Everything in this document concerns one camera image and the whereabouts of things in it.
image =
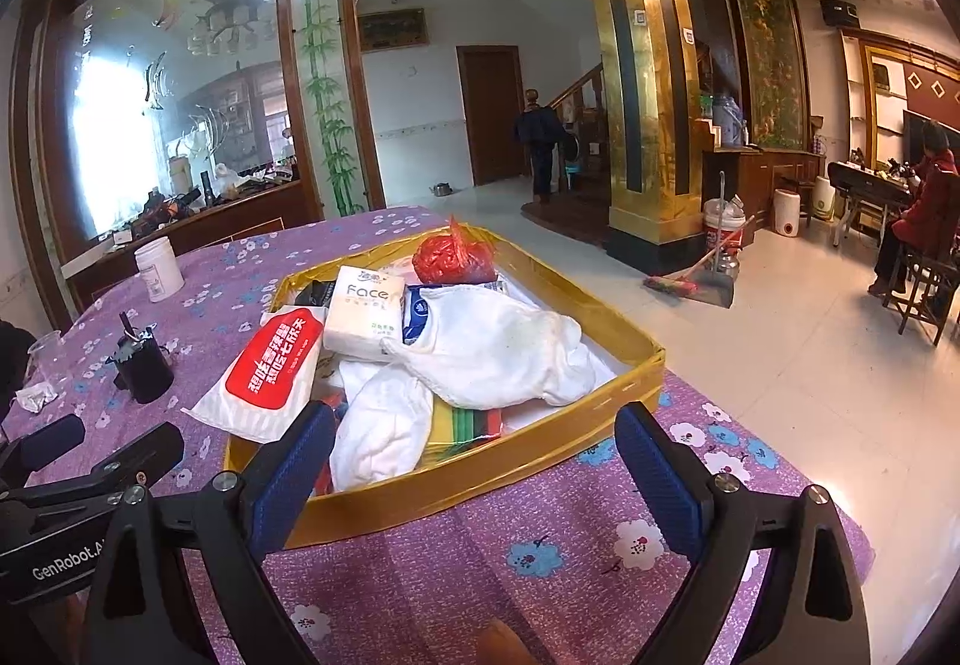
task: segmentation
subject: red jacket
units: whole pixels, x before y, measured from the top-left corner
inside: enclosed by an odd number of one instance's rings
[[[936,254],[933,248],[936,248],[940,240],[940,225],[943,223],[949,200],[947,186],[942,181],[930,180],[936,168],[944,173],[957,174],[952,151],[944,151],[935,159],[923,157],[923,161],[917,166],[917,174],[922,180],[917,200],[893,225],[896,238],[913,245],[928,256]]]

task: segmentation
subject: tiled floor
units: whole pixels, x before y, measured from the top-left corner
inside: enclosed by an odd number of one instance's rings
[[[666,347],[669,368],[824,483],[877,550],[864,586],[872,661],[895,663],[960,564],[952,323],[936,349],[916,322],[898,336],[896,314],[866,293],[875,244],[851,233],[832,248],[818,221],[801,239],[758,233],[725,311],[647,291],[625,264],[522,219],[528,198],[515,180],[425,203],[493,229],[618,307]]]

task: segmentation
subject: gold box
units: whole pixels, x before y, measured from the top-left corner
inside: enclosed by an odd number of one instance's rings
[[[499,272],[553,310],[573,317],[586,336],[630,369],[545,419],[433,467],[355,491],[310,498],[287,540],[288,549],[388,529],[521,481],[608,438],[613,433],[613,417],[622,405],[640,400],[651,410],[656,408],[659,390],[664,385],[662,346],[619,312],[508,240],[480,227],[464,224],[463,229],[470,237],[493,247]],[[341,264],[367,269],[384,267],[410,256],[424,238],[438,231],[441,230],[391,240],[288,275],[277,289],[271,310],[292,302],[294,295],[313,279],[334,280]],[[256,443],[231,435],[224,469],[242,470],[257,448]]]

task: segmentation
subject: white plastic jar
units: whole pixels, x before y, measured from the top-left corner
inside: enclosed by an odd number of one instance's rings
[[[134,253],[136,269],[147,286],[151,302],[165,300],[184,286],[184,277],[176,264],[174,249],[169,238],[151,240]]]

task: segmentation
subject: floral tablecloth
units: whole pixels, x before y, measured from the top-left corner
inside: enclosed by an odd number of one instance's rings
[[[82,475],[160,421],[184,435],[184,460],[152,488],[201,488],[222,464],[226,436],[181,413],[241,351],[277,283],[310,267],[404,232],[443,224],[421,207],[398,207],[193,251],[179,258],[184,288],[152,304],[134,277],[98,300],[66,335],[73,381],[66,397],[32,416],[14,407],[12,438],[63,414],[88,430],[32,483]],[[133,324],[157,322],[173,352],[176,380],[160,400],[137,405],[112,385],[104,361],[127,310]],[[719,406],[667,374],[656,418],[713,472],[750,488],[798,493],[808,479]],[[872,549],[844,518],[861,577]],[[221,662],[239,663],[197,555],[191,577]],[[728,663],[760,588],[765,555],[753,553],[710,662]],[[664,614],[688,571],[666,550],[613,440],[558,467],[390,531],[270,555],[266,575],[320,662],[343,665],[473,663],[477,634],[491,618],[510,625],[542,663],[629,662]]]

